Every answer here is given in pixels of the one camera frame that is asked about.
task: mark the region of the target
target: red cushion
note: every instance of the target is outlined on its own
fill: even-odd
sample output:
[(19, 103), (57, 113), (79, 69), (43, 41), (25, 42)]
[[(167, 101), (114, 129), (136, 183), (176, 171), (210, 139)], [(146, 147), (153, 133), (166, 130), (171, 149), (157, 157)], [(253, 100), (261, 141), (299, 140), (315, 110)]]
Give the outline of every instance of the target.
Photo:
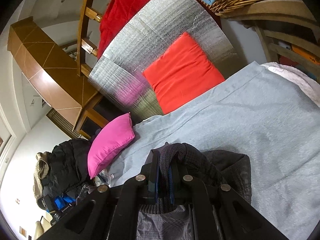
[(225, 79), (188, 33), (183, 33), (143, 73), (168, 114)]
[(118, 34), (118, 32), (142, 9), (150, 0), (111, 0), (100, 23), (100, 58)]

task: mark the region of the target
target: pink pillow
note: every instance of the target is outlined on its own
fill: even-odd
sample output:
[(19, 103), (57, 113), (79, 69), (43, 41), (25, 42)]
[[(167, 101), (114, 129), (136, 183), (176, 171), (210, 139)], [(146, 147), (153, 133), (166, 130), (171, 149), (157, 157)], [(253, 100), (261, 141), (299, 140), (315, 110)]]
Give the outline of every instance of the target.
[(130, 113), (108, 123), (95, 138), (88, 153), (90, 178), (94, 178), (105, 169), (134, 136)]

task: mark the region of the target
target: silver insulation sheet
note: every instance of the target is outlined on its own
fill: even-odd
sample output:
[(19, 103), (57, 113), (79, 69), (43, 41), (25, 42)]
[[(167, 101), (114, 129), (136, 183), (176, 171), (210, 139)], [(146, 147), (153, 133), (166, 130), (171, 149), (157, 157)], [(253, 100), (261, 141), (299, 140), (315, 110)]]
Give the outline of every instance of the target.
[(137, 122), (163, 114), (142, 72), (184, 32), (225, 78), (241, 68), (231, 43), (196, 0), (151, 0), (109, 44), (89, 81)]

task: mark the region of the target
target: orange-red cushion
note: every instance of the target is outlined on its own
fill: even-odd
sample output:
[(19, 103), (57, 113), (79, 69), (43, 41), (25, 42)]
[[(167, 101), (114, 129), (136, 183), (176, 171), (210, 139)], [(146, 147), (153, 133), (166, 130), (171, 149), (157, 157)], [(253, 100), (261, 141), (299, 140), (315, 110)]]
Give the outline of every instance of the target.
[(183, 33), (143, 73), (168, 114), (225, 79), (188, 33)]

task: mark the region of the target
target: clothes pile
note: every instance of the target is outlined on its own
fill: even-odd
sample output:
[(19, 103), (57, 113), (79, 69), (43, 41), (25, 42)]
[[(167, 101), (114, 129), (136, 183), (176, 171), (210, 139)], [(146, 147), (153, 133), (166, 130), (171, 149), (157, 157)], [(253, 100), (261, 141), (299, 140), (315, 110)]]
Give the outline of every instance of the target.
[(47, 195), (59, 208), (76, 201), (86, 183), (93, 185), (87, 164), (90, 147), (91, 142), (78, 138), (60, 143), (51, 153), (37, 154), (33, 191), (40, 208), (47, 210), (43, 200)]
[(188, 174), (210, 186), (229, 184), (241, 197), (251, 203), (251, 165), (247, 155), (225, 150), (201, 153), (187, 143), (165, 143), (150, 151), (146, 163), (160, 153), (159, 190), (165, 192), (155, 205), (141, 205), (138, 215), (137, 240), (193, 239), (192, 218), (187, 206), (175, 206), (170, 201), (169, 167), (173, 159), (184, 165)]

